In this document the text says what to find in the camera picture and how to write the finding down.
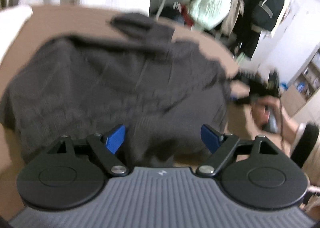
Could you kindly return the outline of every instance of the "metal screw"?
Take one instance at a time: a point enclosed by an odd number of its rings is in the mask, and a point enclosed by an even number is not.
[[[203,165],[199,167],[199,171],[203,174],[212,174],[214,172],[214,167]]]
[[[113,166],[111,172],[114,174],[124,174],[127,171],[125,166]]]

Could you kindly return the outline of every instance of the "person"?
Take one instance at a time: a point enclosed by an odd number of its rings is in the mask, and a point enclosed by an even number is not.
[[[313,186],[320,186],[320,136],[314,123],[297,123],[290,118],[280,99],[266,96],[252,105],[251,114],[259,129],[269,120],[272,108],[278,125],[279,135],[291,146],[290,158],[306,173]],[[314,192],[306,202],[304,210],[314,219],[320,220],[320,193]]]

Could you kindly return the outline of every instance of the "mint green garment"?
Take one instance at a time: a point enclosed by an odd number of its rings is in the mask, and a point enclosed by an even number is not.
[[[184,0],[197,30],[211,30],[228,15],[231,0]]]

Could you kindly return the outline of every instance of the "black sleeve cuff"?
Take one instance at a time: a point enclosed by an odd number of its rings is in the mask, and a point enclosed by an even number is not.
[[[318,140],[318,136],[319,127],[312,123],[308,123],[300,141],[291,155],[291,159],[299,167],[303,167],[303,164],[306,162]]]

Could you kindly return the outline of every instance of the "gray stripe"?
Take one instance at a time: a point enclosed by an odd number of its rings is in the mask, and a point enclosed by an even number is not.
[[[259,2],[259,6],[269,15],[271,19],[273,16],[273,12],[270,10],[270,8],[266,4],[263,5],[262,1]]]

